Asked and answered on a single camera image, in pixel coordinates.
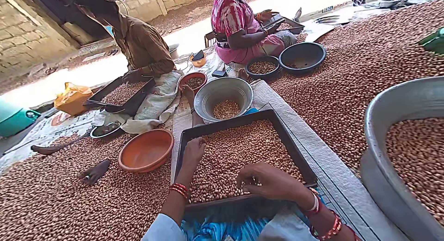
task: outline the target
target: ground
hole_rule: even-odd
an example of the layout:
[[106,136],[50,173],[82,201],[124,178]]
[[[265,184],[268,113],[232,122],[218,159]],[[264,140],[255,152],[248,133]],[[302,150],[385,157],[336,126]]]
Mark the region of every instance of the ground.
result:
[[[305,14],[348,0],[247,1],[255,12],[273,9],[286,17],[292,18],[299,7],[302,7],[302,13]],[[203,37],[211,32],[209,15],[212,3],[213,0],[200,0],[178,10],[169,11],[166,17],[156,18],[150,23],[160,31],[165,29],[163,37],[167,44],[180,44],[177,50],[179,56],[191,52],[196,53],[205,48]],[[3,83],[0,87],[0,94],[3,94],[2,98],[9,103],[23,107],[35,107],[54,100],[58,93],[63,92],[65,82],[92,87],[113,80],[127,71],[127,61],[121,53],[82,62],[87,56],[103,52],[106,54],[109,50],[118,49],[115,45],[112,45],[111,41],[109,42],[111,44],[106,48],[87,51],[87,55],[85,53],[74,53],[73,56],[67,56],[64,62],[57,65],[57,71],[50,75],[47,75],[45,71],[47,68],[55,66],[55,64],[48,64],[46,69],[32,77],[24,76],[19,80]]]

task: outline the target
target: small orange bowl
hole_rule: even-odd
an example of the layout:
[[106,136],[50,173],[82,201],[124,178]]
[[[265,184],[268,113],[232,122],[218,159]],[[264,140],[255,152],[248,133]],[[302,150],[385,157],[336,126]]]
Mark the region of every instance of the small orange bowl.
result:
[[195,66],[195,67],[198,67],[198,68],[200,68],[200,67],[202,67],[203,65],[205,65],[205,63],[207,63],[207,53],[205,53],[205,52],[203,52],[203,58],[202,59],[200,59],[200,60],[197,60],[197,61],[192,61],[192,59],[194,58],[194,55],[192,54],[191,56],[190,56],[190,61],[191,61],[191,63],[193,64],[193,66]]
[[179,89],[181,91],[182,91],[183,85],[185,85],[185,83],[191,78],[202,78],[203,79],[203,83],[200,86],[198,86],[197,88],[193,89],[194,94],[197,94],[197,91],[199,91],[203,87],[203,85],[205,85],[207,83],[207,80],[208,80],[207,75],[204,73],[201,73],[201,72],[187,74],[187,75],[183,76],[179,81]]
[[150,130],[130,140],[119,154],[120,167],[131,173],[147,173],[171,157],[174,137],[170,131]]

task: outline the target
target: concrete wall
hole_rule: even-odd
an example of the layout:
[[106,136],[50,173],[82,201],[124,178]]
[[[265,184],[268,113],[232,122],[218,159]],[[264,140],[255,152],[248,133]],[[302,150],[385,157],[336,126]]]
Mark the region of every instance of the concrete wall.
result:
[[22,0],[13,1],[28,16],[10,1],[0,0],[0,82],[24,74],[33,65],[58,60],[75,50],[72,42]]
[[[129,15],[145,22],[162,15],[162,6],[166,11],[178,9],[197,0],[125,0]],[[125,8],[119,4],[121,11]]]

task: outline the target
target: yellow plastic bag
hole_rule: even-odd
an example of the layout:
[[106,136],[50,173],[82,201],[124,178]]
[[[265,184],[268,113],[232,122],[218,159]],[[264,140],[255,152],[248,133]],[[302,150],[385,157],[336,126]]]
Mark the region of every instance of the yellow plastic bag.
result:
[[92,95],[93,93],[89,87],[65,82],[65,91],[57,95],[54,107],[70,115],[79,115],[87,110],[83,103]]

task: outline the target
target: black phone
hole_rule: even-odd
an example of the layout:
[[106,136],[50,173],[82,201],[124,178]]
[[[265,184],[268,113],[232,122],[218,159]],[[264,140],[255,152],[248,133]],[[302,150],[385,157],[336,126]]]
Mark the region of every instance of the black phone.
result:
[[213,77],[221,78],[227,76],[227,73],[226,71],[214,70],[214,72],[211,75]]

